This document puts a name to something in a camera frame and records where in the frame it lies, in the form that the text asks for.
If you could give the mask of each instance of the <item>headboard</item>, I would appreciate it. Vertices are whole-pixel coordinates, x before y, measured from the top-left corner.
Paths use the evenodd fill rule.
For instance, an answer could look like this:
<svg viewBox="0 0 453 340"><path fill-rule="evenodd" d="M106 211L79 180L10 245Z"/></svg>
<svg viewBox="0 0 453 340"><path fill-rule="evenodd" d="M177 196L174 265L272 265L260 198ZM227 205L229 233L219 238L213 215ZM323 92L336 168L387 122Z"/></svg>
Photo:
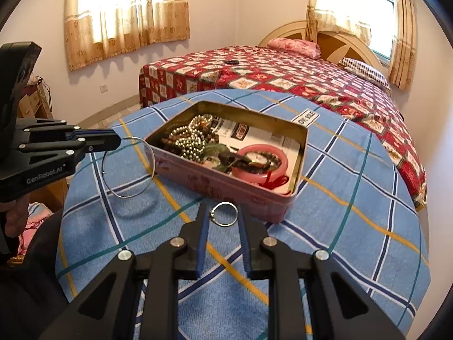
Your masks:
<svg viewBox="0 0 453 340"><path fill-rule="evenodd" d="M258 46L266 47L272 38L304 39L306 26L307 21L305 20L285 24L269 33ZM371 65L382 74L387 72L373 51L350 34L320 32L318 33L318 45L321 48L321 58L334 64L337 64L342 58L352 58Z"/></svg>

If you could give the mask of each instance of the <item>pink cloth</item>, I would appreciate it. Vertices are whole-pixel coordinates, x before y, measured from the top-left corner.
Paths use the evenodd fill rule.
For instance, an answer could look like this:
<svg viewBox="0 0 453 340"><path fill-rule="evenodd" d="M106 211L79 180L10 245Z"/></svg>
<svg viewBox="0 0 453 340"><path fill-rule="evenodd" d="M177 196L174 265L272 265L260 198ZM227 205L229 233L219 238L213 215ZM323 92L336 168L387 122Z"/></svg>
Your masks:
<svg viewBox="0 0 453 340"><path fill-rule="evenodd" d="M18 255L25 255L27 249L30 245L30 242L37 232L38 228L42 225L45 219L51 216L52 212L47 209L44 205L40 204L38 206L35 204L29 205L29 219L27 221L27 226L25 227L24 232L19 235L19 249Z"/></svg>
<svg viewBox="0 0 453 340"><path fill-rule="evenodd" d="M319 46L304 39L273 38L267 43L267 46L277 50L300 53L310 59L319 59L321 57Z"/></svg>

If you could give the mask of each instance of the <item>wall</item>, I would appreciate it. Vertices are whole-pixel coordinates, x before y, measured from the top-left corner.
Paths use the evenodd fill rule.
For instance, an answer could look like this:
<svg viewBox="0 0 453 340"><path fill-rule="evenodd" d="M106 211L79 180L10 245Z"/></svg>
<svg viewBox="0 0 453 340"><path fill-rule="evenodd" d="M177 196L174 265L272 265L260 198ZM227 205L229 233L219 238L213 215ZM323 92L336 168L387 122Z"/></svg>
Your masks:
<svg viewBox="0 0 453 340"><path fill-rule="evenodd" d="M423 0L415 0L418 44L408 94L393 91L426 169L431 285L408 334L416 339L453 281L453 49Z"/></svg>
<svg viewBox="0 0 453 340"><path fill-rule="evenodd" d="M238 34L240 45L258 45L274 29L304 20L308 0L239 0Z"/></svg>
<svg viewBox="0 0 453 340"><path fill-rule="evenodd" d="M189 0L190 40L151 45L72 73L63 38L64 0L22 0L0 32L0 44L34 41L42 47L34 73L51 86L54 117L74 124L138 94L146 63L234 45L236 5L237 0ZM101 94L104 84L109 90Z"/></svg>

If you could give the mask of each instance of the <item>pink bracelet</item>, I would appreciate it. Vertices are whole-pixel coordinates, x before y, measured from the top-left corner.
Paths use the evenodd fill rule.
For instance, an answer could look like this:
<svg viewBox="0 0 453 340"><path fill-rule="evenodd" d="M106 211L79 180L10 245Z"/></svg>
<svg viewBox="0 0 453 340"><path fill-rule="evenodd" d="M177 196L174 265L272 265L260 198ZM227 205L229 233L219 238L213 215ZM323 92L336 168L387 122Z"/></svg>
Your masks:
<svg viewBox="0 0 453 340"><path fill-rule="evenodd" d="M286 170L288 169L288 158L283 153L283 151L280 150L279 148L274 147L269 144L253 144L253 145L249 145L247 147L241 148L239 151L237 151L237 154L244 156L245 154L247 154L249 152L270 152L270 153L275 154L281 160L282 163L277 170L272 171L270 176L268 175L268 173L263 173L263 174L258 175L255 173L248 173L247 171L233 167L232 174L234 176L236 176L237 178L248 181L252 184L265 184L265 183L273 182L277 178L285 175Z"/></svg>

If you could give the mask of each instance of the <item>silver bangle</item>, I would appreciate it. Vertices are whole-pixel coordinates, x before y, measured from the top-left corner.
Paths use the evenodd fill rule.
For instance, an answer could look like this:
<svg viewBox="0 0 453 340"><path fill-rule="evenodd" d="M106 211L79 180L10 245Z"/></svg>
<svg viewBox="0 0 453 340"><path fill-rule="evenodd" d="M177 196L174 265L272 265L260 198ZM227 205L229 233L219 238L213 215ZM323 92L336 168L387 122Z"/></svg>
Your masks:
<svg viewBox="0 0 453 340"><path fill-rule="evenodd" d="M107 184L107 181L105 179L105 170L104 170L104 163L106 161L106 157L107 157L107 153L108 151L104 152L104 156L102 157L102 163L101 163L101 177L102 177L102 180L104 182L104 184L106 185L108 191L110 191L114 196L118 197L118 198L123 198L123 199L127 199L127 198L133 198L133 197L136 197L140 194L142 194L146 189L148 189L148 187L151 185L151 182L153 181L154 179L154 174L155 174L155 171L156 171L156 159L155 159L155 156L154 156L154 152L153 152L153 149L151 148L151 146L146 142L144 141L143 139L139 138L139 137L133 137L133 136L130 136L130 137L124 137L124 138L121 138L122 141L126 141L126 140L130 140L130 141L139 141L139 142L142 142L144 143L148 148L147 150L149 151L149 154L151 155L151 167L152 167L152 173L151 173L151 178L148 182L148 184L144 187L143 190L139 191L138 193L135 193L133 195L128 195L128 196L122 196L122 195L119 195L117 192L115 192L108 184Z"/></svg>
<svg viewBox="0 0 453 340"><path fill-rule="evenodd" d="M215 215L214 215L214 213L216 212L216 209L218 209L220 206L224 206L224 205L226 205L226 206L231 206L232 208L234 208L234 210L235 210L235 212L236 212L236 218L234 219L233 222L231 222L231 223L229 223L229 224L221 224L220 222L218 222L218 221L216 220ZM211 211L211 213L210 213L210 218L211 218L211 221L212 221L213 223L215 223L216 225L221 226L222 228L228 228L228 227L230 227L230 226L233 226L233 225L236 223L237 218L238 218L238 215L239 215L239 211L237 210L237 207L236 207L233 203L230 203L230 202L221 202L221 203L219 203L217 206L215 206L215 207L212 209L212 211Z"/></svg>

